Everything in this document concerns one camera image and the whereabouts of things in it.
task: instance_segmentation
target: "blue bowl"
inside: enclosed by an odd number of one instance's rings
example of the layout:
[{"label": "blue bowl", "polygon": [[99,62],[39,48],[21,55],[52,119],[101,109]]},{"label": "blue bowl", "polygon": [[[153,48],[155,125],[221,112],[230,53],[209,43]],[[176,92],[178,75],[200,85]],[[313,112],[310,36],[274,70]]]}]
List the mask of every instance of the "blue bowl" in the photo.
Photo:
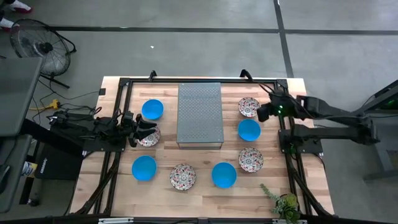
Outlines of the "blue bowl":
[{"label": "blue bowl", "polygon": [[151,156],[140,156],[132,164],[131,172],[137,180],[151,180],[156,173],[156,161]]},{"label": "blue bowl", "polygon": [[238,125],[238,134],[243,140],[255,141],[260,137],[261,128],[255,120],[244,119]]},{"label": "blue bowl", "polygon": [[163,115],[163,104],[159,100],[148,100],[141,111],[147,119],[159,119]]},{"label": "blue bowl", "polygon": [[217,187],[225,189],[235,184],[236,170],[231,164],[220,162],[211,171],[211,178]]}]

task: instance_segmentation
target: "metal perforated box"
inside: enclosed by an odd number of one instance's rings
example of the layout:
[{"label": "metal perforated box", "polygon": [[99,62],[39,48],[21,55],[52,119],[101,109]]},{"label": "metal perforated box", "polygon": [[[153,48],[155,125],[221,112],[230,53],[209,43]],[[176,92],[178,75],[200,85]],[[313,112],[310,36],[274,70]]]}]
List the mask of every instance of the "metal perforated box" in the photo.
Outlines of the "metal perforated box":
[{"label": "metal perforated box", "polygon": [[179,148],[219,149],[223,142],[221,84],[179,84],[177,118],[177,144]]}]

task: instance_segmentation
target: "plate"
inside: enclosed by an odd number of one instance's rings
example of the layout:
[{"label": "plate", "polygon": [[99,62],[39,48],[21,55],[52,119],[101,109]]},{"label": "plate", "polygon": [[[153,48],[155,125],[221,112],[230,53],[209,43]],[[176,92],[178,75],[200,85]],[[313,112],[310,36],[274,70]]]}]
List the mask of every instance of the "plate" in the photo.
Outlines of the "plate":
[{"label": "plate", "polygon": [[151,146],[154,146],[157,142],[159,142],[160,129],[157,126],[154,129],[155,129],[154,133],[148,135],[146,138],[139,141],[138,144],[140,144],[141,146],[145,146],[145,147],[151,147]]},{"label": "plate", "polygon": [[177,190],[190,189],[197,179],[197,174],[192,166],[179,164],[170,173],[170,182]]},{"label": "plate", "polygon": [[255,148],[245,148],[239,153],[239,165],[248,172],[257,172],[261,169],[264,158],[260,151]]},{"label": "plate", "polygon": [[253,97],[245,97],[239,101],[238,108],[243,116],[252,118],[257,116],[257,109],[260,108],[260,103]]}]

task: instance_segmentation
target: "potted plant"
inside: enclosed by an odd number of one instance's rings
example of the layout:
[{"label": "potted plant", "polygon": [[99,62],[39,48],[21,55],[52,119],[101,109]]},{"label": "potted plant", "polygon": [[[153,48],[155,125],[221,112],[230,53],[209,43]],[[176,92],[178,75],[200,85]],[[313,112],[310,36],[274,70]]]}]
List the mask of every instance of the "potted plant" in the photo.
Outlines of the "potted plant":
[{"label": "potted plant", "polygon": [[287,223],[296,224],[300,218],[300,212],[298,211],[299,203],[296,195],[289,193],[278,196],[271,193],[264,184],[261,184],[260,187],[276,203],[275,208],[271,211],[279,214],[279,218],[286,220]]}]

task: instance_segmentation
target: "shoe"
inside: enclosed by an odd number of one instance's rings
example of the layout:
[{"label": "shoe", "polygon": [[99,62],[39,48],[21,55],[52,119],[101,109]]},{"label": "shoe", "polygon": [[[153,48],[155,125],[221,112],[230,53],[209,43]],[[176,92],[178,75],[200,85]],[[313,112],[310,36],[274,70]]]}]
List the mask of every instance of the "shoe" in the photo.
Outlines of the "shoe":
[{"label": "shoe", "polygon": [[9,5],[9,7],[11,11],[24,13],[24,14],[31,13],[33,10],[31,7],[18,0],[15,0],[14,3]]},{"label": "shoe", "polygon": [[10,32],[12,25],[14,22],[9,21],[8,19],[3,18],[0,21],[0,28],[6,32]]}]

